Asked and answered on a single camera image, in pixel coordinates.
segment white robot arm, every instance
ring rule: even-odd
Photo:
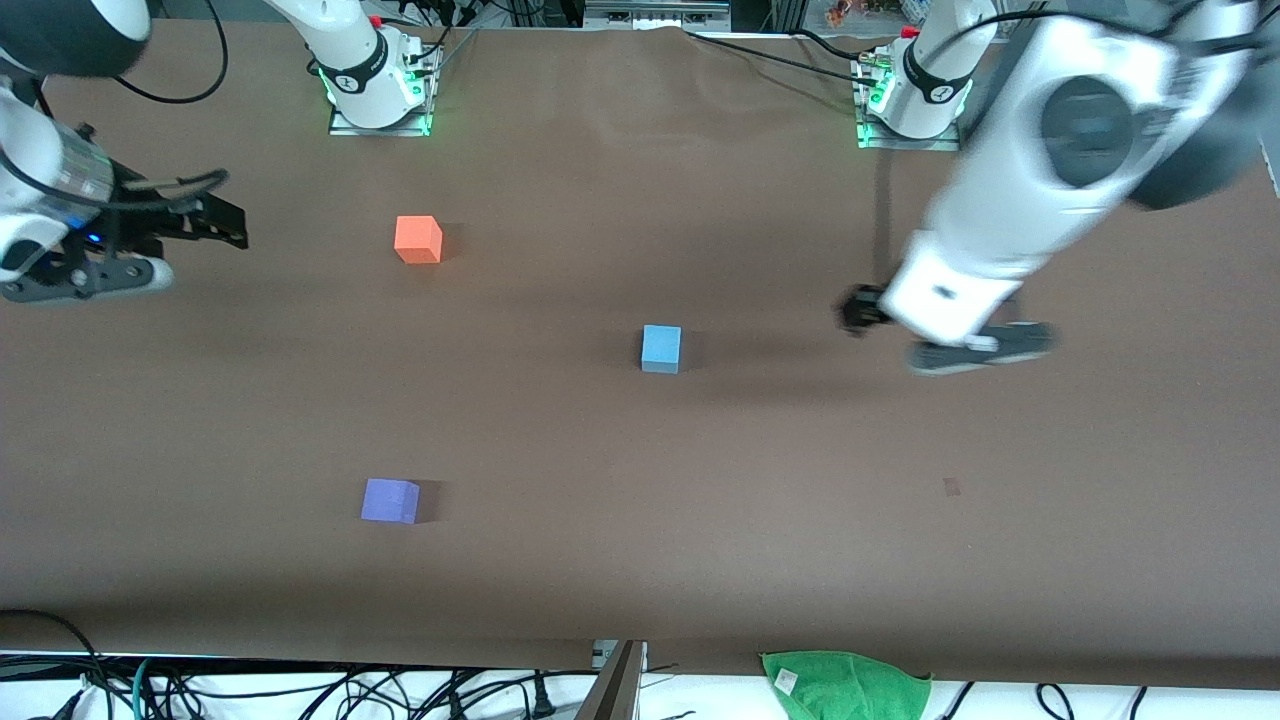
[[[948,35],[955,17],[974,18],[942,5]],[[987,0],[977,5],[978,14],[993,17]],[[1276,94],[1275,73],[1258,67],[1267,60],[1260,54],[1258,12],[1253,0],[1194,0],[1158,38],[1073,17],[1038,20],[1006,50],[997,73],[1002,86],[993,91],[951,182],[929,204],[897,273],[883,292],[868,286],[855,291],[842,307],[846,327],[904,324],[925,341],[910,360],[923,374],[1043,354],[1051,341],[1043,325],[998,327],[988,319],[1053,252],[1130,196],[1146,195],[1140,199],[1157,206],[1194,197],[1172,201],[1167,187],[1156,188],[1169,184],[1161,177],[1171,172],[1166,165],[1196,145],[1206,123],[1238,97],[1247,76],[1268,78],[1265,85]],[[929,26],[934,17],[916,46],[936,37]],[[925,65],[947,60],[942,65],[948,74],[924,74],[961,83],[940,85],[934,77],[913,86],[913,73],[895,73],[896,96],[881,118],[913,137],[941,132],[951,122],[948,105],[968,91],[969,63],[975,64],[982,50],[959,42],[929,45],[932,51],[916,49],[914,58]],[[960,50],[963,63],[955,61]],[[895,68],[914,63],[911,56],[909,46],[896,49]],[[948,90],[931,99],[938,87]],[[1253,132],[1239,127],[1233,141],[1256,149],[1257,123],[1265,117],[1258,104],[1251,115]],[[1229,150],[1193,152],[1212,164],[1217,155],[1231,155]],[[1213,174],[1203,165],[1202,172]],[[1216,187],[1201,190],[1203,195]]]
[[[376,27],[358,0],[266,0],[303,36],[329,100],[353,126],[393,124],[425,99],[421,40]],[[163,197],[90,141],[32,109],[46,74],[111,77],[151,33],[145,0],[0,0],[0,295],[18,302],[164,290],[160,237],[247,247],[243,211],[209,195],[224,170]]]

